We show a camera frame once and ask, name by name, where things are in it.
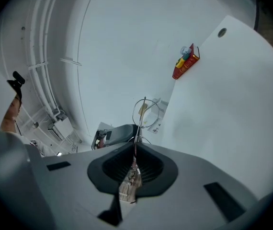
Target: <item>black cable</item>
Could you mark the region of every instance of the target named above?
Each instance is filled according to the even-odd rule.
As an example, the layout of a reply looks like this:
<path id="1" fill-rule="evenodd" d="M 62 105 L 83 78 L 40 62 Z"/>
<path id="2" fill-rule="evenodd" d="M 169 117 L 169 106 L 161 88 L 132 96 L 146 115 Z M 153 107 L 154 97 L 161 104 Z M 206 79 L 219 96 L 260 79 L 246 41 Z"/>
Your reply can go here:
<path id="1" fill-rule="evenodd" d="M 16 124 L 16 127 L 17 127 L 17 129 L 18 129 L 18 132 L 19 132 L 20 135 L 22 136 L 21 131 L 20 131 L 20 128 L 18 128 L 18 125 L 17 125 L 17 122 L 16 122 L 16 121 L 15 121 L 15 124 Z"/>

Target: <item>black cap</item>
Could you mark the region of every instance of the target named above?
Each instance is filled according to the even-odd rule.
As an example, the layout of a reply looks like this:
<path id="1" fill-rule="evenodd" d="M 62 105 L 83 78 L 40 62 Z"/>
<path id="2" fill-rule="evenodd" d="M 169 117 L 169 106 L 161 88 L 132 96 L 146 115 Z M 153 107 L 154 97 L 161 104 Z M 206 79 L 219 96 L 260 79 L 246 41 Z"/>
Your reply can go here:
<path id="1" fill-rule="evenodd" d="M 21 104 L 22 103 L 22 91 L 21 91 L 19 82 L 17 80 L 7 80 L 7 82 L 9 83 L 9 85 L 11 85 L 11 87 L 15 90 L 17 95 L 20 97 L 20 104 Z"/>

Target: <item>metal grommet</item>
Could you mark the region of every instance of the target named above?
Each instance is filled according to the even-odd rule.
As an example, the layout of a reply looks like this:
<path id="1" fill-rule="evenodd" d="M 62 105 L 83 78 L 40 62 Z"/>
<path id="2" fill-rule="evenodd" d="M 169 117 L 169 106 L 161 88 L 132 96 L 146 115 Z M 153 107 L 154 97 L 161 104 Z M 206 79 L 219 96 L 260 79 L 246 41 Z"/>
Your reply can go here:
<path id="1" fill-rule="evenodd" d="M 226 28 L 221 29 L 221 30 L 218 32 L 217 36 L 218 36 L 218 37 L 222 37 L 223 35 L 225 35 L 226 31 L 227 31 Z"/>

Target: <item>yellow object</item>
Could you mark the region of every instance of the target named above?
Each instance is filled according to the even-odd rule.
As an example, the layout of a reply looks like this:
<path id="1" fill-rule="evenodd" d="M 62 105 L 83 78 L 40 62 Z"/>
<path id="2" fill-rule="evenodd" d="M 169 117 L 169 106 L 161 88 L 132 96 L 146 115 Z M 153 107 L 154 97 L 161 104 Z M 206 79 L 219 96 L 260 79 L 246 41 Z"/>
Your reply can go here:
<path id="1" fill-rule="evenodd" d="M 184 60 L 183 58 L 180 58 L 180 59 L 177 61 L 175 67 L 181 68 L 181 67 L 183 66 L 184 62 L 185 62 L 185 60 Z"/>

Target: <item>red object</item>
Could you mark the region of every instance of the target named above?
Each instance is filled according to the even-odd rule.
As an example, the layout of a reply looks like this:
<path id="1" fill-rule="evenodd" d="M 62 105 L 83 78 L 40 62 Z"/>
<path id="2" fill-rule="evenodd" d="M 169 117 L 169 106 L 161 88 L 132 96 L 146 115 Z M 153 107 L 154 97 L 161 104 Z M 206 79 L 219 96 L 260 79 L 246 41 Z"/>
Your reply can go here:
<path id="1" fill-rule="evenodd" d="M 173 72 L 174 79 L 178 79 L 182 74 L 184 74 L 188 69 L 190 69 L 192 65 L 195 64 L 195 62 L 197 62 L 200 59 L 198 47 L 192 44 L 190 46 L 190 49 L 191 49 L 190 57 L 184 62 L 183 66 L 180 68 L 175 67 Z"/>

